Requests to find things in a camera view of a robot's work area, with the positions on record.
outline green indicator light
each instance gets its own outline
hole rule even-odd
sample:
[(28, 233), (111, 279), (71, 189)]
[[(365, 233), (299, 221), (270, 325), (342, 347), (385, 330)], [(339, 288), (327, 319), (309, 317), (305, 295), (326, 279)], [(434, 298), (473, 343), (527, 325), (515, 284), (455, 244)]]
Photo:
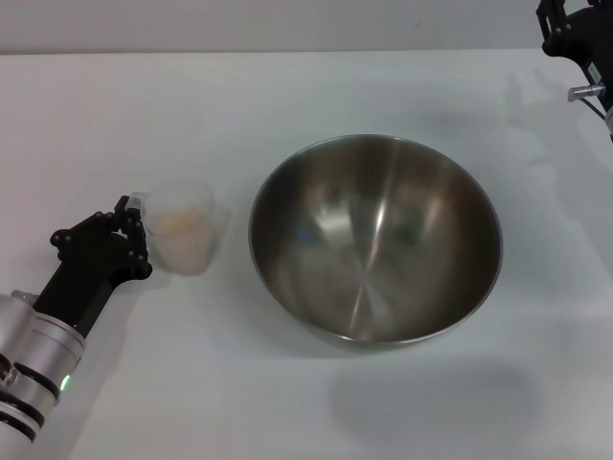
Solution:
[(59, 391), (64, 391), (68, 387), (69, 381), (70, 381), (70, 376), (64, 377), (64, 380), (61, 381), (61, 386), (59, 387)]

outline plastic cup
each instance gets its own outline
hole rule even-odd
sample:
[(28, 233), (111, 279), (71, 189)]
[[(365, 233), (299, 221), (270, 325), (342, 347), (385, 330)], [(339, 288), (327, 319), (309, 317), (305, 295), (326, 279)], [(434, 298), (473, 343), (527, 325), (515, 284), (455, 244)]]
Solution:
[(172, 182), (141, 200), (148, 242), (170, 271), (199, 275), (211, 260), (215, 240), (213, 189), (206, 184)]

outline metal bowl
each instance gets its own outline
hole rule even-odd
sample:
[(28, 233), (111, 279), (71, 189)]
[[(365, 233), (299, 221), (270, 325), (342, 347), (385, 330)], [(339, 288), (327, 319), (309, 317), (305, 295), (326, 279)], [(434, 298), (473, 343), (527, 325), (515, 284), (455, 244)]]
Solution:
[(449, 330), (488, 297), (502, 234), (460, 166), (396, 137), (344, 136), (284, 161), (249, 225), (254, 264), (297, 318), (363, 343)]

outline white tabletop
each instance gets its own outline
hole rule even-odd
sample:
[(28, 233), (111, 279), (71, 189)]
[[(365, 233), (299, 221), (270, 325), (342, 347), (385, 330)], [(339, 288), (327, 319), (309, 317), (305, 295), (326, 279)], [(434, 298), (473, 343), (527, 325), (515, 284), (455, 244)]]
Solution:
[[(0, 291), (41, 291), (55, 230), (165, 179), (231, 215), (203, 276), (116, 290), (32, 458), (610, 459), (613, 145), (579, 84), (538, 50), (0, 57)], [(260, 282), (259, 186), (348, 133), (439, 150), (491, 198), (502, 272), (451, 333), (346, 349)]]

